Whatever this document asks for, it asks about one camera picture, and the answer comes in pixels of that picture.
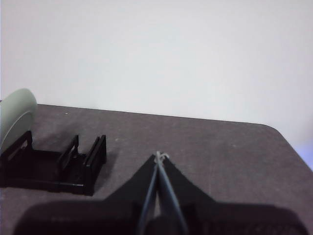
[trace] table surface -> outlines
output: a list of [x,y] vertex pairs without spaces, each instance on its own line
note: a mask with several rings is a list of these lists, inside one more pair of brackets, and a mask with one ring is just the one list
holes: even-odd
[[79,152],[107,136],[108,161],[93,197],[1,188],[1,234],[10,235],[24,211],[53,200],[104,199],[157,150],[217,201],[269,203],[295,211],[313,234],[313,172],[283,136],[261,124],[39,105],[35,149],[63,151],[79,134]]

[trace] white wall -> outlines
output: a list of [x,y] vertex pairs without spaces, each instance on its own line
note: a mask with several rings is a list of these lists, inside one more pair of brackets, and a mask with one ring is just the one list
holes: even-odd
[[263,123],[313,152],[311,0],[2,0],[1,98]]

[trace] black plastic stand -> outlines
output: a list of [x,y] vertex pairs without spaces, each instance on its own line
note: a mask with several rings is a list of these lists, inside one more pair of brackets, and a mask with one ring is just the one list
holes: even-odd
[[0,157],[0,187],[93,195],[107,159],[106,136],[97,137],[88,154],[78,153],[77,148],[75,136],[63,153],[35,150],[31,131],[25,132]]

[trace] black holder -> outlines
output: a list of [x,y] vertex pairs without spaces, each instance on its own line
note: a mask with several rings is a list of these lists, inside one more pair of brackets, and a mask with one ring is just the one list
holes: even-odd
[[94,183],[107,160],[106,136],[97,137],[88,154],[78,153],[77,148],[76,135],[63,153],[35,150],[31,131],[25,132],[1,154],[0,187],[92,196]]

